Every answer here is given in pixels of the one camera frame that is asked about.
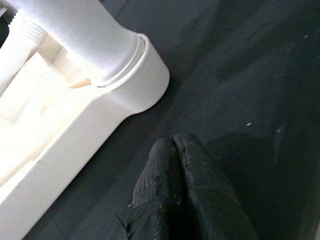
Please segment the black fabric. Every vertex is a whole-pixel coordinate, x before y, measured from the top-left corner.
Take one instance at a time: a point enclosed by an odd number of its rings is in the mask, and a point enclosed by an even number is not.
[[[153,146],[123,228],[113,239],[258,239],[232,185],[189,134]]]
[[[115,214],[128,214],[154,142],[188,132],[221,165],[259,239],[313,240],[319,0],[122,3],[116,19],[149,36],[170,70],[168,90],[115,130],[25,239],[109,239],[122,229]]]

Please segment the white plastic pipe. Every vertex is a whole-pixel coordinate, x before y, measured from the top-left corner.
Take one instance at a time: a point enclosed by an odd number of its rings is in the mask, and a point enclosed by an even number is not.
[[[135,32],[119,25],[98,0],[9,0],[68,52],[90,65],[93,83],[104,87],[123,76],[135,61],[140,43]]]
[[[15,15],[9,31],[0,49],[0,96],[46,35],[22,10]]]

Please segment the dark gray fabric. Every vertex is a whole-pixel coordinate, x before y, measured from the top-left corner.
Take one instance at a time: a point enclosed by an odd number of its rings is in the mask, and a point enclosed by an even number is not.
[[[319,13],[319,0],[126,1],[117,20],[150,37],[169,88],[115,130],[25,239],[108,239],[154,142],[189,132],[223,168],[259,239],[313,240]]]
[[[258,240],[226,176],[185,133],[151,149],[123,228],[110,239]]]

